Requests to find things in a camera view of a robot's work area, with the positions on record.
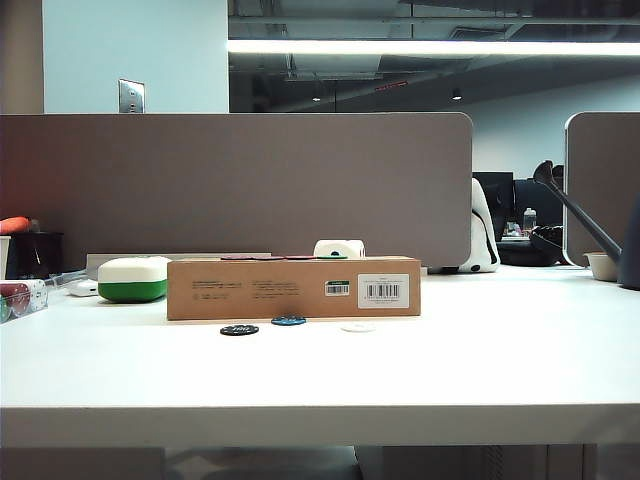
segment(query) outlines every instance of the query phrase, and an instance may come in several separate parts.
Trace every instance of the light switch plate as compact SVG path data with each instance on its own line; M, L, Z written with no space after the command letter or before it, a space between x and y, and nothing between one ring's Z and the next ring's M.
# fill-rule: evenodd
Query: light switch plate
M121 78L118 80L120 113L144 113L144 83Z

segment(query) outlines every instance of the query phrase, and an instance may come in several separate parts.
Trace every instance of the white wall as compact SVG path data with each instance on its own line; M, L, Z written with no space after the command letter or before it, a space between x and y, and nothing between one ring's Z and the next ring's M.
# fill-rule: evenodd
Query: white wall
M564 126L584 111L640 110L640 76L461 105L474 124L474 171L527 178L543 160L564 163Z
M147 112L228 112L226 0L44 0L46 113L115 113L118 78Z

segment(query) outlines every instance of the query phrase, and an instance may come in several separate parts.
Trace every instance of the fluorescent light fixture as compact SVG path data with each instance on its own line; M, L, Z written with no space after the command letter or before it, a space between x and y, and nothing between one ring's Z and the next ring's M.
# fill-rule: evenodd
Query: fluorescent light fixture
M227 50L231 53L292 53L309 55L640 56L640 43L228 40Z

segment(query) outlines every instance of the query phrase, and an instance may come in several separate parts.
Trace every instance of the computer mouse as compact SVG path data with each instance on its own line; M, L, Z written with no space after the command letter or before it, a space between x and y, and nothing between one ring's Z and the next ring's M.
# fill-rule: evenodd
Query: computer mouse
M80 280L66 285L67 291L76 297L90 297L98 294L98 282L95 280Z

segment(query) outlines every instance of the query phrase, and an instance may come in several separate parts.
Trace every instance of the black monitor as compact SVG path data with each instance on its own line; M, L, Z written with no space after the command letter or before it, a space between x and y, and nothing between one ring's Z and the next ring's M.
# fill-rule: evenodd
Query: black monitor
M530 178L516 180L513 184L516 199L516 222L522 225L524 211L527 208L533 208L536 211L537 225L562 225L562 202L547 187Z
M513 172L473 172L487 199L496 242L502 239L507 219L513 215Z

